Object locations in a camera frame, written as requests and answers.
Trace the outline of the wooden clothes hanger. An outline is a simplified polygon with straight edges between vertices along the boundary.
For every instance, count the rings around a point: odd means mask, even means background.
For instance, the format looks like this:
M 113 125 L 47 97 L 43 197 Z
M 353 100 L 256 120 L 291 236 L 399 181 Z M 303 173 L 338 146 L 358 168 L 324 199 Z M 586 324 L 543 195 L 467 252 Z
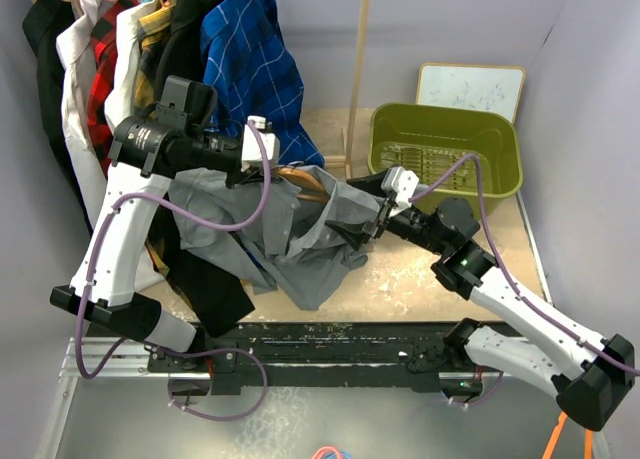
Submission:
M 303 201 L 327 203 L 330 195 L 325 186 L 313 175 L 297 166 L 276 166 L 271 172 L 300 189 L 297 198 Z

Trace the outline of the grey shirt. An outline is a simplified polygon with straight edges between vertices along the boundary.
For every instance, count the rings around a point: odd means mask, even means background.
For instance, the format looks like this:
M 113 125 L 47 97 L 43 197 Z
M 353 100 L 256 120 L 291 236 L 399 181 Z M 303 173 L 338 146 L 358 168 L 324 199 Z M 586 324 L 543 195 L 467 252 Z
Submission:
M 379 202 L 318 166 L 302 170 L 324 186 L 326 203 L 303 200 L 301 188 L 274 177 L 262 214 L 242 230 L 212 230 L 177 215 L 182 248 L 250 282 L 257 294 L 282 289 L 298 308 L 318 309 L 350 272 L 367 262 L 366 252 L 354 249 L 328 222 L 372 222 Z M 209 222 L 237 224 L 255 211 L 262 188 L 254 182 L 229 189 L 223 173 L 197 169 L 176 176 L 169 199 Z

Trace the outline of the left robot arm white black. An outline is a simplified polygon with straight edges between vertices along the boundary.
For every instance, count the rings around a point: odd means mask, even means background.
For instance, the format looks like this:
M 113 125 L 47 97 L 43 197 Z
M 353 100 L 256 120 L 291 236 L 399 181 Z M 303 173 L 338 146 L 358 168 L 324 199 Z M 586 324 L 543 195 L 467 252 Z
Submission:
M 204 344 L 193 325 L 136 292 L 136 271 L 152 220 L 176 174 L 205 168 L 223 172 L 227 187 L 257 165 L 269 171 L 278 158 L 270 122 L 251 116 L 236 136 L 214 131 L 216 90 L 170 76 L 159 101 L 115 129 L 104 201 L 90 246 L 70 283 L 55 287 L 53 306 L 138 342 L 171 349 L 184 371 L 202 366 Z

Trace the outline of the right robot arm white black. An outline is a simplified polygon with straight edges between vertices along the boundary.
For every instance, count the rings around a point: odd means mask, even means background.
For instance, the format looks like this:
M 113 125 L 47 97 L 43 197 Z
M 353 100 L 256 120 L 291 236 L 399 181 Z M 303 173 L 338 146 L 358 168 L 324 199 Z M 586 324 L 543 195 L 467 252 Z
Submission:
M 475 241 L 480 224 L 467 200 L 446 198 L 425 213 L 410 202 L 416 175 L 402 168 L 347 183 L 376 200 L 377 215 L 361 224 L 332 222 L 330 228 L 354 247 L 390 232 L 438 255 L 431 269 L 442 287 L 519 333 L 507 337 L 476 320 L 461 320 L 444 340 L 452 368 L 475 363 L 505 372 L 553 397 L 582 427 L 604 428 L 639 374 L 628 339 L 602 336 L 515 281 L 497 254 Z

